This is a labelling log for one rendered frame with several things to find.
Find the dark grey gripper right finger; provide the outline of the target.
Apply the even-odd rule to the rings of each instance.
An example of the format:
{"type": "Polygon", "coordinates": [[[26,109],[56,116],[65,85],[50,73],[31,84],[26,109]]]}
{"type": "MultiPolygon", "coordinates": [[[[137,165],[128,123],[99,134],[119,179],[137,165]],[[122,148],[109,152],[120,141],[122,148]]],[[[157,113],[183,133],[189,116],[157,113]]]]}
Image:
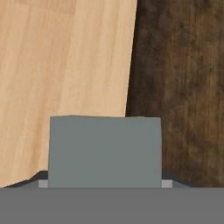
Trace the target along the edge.
{"type": "Polygon", "coordinates": [[[193,187],[193,184],[182,181],[177,175],[168,170],[162,170],[163,188],[187,188],[193,187]]]}

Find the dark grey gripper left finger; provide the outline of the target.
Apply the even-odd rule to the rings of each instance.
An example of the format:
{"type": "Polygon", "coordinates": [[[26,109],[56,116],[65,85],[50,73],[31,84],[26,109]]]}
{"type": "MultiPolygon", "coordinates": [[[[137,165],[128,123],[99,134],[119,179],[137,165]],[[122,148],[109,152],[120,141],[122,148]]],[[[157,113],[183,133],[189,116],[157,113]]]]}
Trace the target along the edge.
{"type": "Polygon", "coordinates": [[[39,171],[29,179],[17,182],[12,185],[7,185],[7,188],[39,187],[40,180],[48,180],[48,171],[39,171]]]}

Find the grey sponge block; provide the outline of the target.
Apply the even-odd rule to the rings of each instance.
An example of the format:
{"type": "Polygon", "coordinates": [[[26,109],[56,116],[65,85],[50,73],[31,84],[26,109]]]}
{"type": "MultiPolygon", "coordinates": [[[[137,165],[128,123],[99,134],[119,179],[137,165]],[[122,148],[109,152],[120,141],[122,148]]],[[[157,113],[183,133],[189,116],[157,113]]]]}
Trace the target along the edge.
{"type": "Polygon", "coordinates": [[[159,188],[162,130],[156,117],[54,116],[51,188],[159,188]]]}

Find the light wooden cutting board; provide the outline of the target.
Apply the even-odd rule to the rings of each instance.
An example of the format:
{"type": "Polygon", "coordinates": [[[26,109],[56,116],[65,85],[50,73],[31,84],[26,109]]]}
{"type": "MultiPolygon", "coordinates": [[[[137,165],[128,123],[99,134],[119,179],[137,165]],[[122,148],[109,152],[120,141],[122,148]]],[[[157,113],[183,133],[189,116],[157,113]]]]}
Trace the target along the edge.
{"type": "Polygon", "coordinates": [[[126,110],[137,0],[0,0],[0,187],[48,167],[53,116],[126,110]]]}

